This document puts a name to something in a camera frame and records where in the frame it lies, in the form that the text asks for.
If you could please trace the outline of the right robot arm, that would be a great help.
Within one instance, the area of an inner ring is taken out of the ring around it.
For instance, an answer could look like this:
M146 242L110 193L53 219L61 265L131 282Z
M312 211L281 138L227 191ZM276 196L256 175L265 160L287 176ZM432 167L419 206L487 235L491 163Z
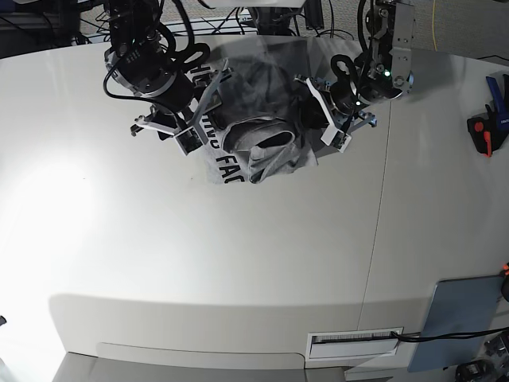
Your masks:
M109 1L111 47L104 54L107 74L130 91L126 99L150 104L150 113L136 118L130 133L157 132L191 151L208 141L200 121L215 108L214 94L231 76L224 61L216 70L206 62L210 48L196 42L180 1L175 6L187 33L187 45L177 48L173 33L161 23L162 1Z

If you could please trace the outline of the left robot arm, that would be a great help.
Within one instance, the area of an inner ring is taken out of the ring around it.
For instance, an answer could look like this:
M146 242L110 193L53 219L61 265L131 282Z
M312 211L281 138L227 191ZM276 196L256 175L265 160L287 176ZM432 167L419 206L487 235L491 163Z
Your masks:
M356 58L331 57L333 82L294 78L310 93L301 105L303 127L321 131L322 142L329 146L347 141L365 125L375 127L376 117L366 109L397 99L413 87L414 7L405 1L360 1L356 18L361 52Z

